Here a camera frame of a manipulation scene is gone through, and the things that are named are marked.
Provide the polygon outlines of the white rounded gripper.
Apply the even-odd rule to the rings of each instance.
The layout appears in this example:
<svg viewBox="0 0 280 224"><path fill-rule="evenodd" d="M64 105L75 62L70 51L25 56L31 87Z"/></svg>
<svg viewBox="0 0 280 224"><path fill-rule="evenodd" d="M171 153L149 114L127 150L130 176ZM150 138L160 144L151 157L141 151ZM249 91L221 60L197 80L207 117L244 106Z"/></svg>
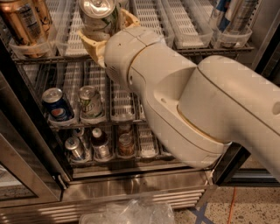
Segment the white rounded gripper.
<svg viewBox="0 0 280 224"><path fill-rule="evenodd" d="M106 69L108 77L130 92L128 73L135 57L146 47L165 39L152 29L139 26L139 19L125 9L120 10L120 29L109 39L100 31L79 29L80 37L88 55L100 67Z"/></svg>

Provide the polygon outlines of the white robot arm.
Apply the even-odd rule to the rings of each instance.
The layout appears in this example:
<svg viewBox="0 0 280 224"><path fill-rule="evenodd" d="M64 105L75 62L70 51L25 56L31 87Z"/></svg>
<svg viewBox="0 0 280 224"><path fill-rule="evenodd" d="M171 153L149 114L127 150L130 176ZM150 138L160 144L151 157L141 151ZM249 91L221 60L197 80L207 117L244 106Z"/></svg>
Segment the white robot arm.
<svg viewBox="0 0 280 224"><path fill-rule="evenodd" d="M140 98L151 130L175 158L207 168L238 143L280 180L277 85L227 57L194 64L128 12L104 40L78 34L108 77Z"/></svg>

